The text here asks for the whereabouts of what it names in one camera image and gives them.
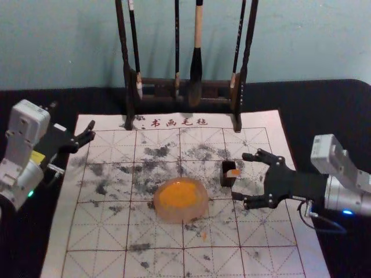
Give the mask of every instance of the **black table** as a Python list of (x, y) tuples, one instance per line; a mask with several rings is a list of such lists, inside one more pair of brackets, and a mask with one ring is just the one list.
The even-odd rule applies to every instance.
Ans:
[[(56, 100), (53, 122), (73, 131), (78, 114), (125, 113), (122, 89), (84, 88), (0, 92), (0, 133), (8, 125), (12, 106), (26, 98), (39, 105)], [(315, 172), (310, 163), (314, 135), (333, 133), (356, 166), (371, 173), (371, 87), (356, 80), (253, 83), (243, 112), (279, 109), (290, 149), (301, 171)], [(162, 105), (144, 107), (140, 113), (189, 112)], [(217, 112), (202, 106), (194, 112)], [(0, 140), (0, 158), (6, 141)], [(61, 158), (66, 165), (67, 158)], [(48, 245), (61, 182), (39, 188), (18, 212), (11, 229), (0, 235), (0, 277), (39, 277)], [(371, 277), (371, 221), (323, 212), (348, 230), (347, 236), (318, 235), (329, 272), (333, 277)]]

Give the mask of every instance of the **blue wall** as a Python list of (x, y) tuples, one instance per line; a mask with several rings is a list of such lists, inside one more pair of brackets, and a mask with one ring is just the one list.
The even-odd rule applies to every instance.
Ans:
[[(174, 1), (134, 0), (134, 5), (142, 76), (172, 78)], [(182, 78), (189, 77), (194, 5), (180, 1)], [(126, 0), (123, 7), (134, 66)], [(205, 79), (230, 79), (240, 7), (240, 0), (204, 0)], [(261, 0), (248, 82), (355, 78), (371, 83), (370, 10), (369, 0)], [(87, 86), (123, 86), (114, 0), (0, 1), (0, 89)]]

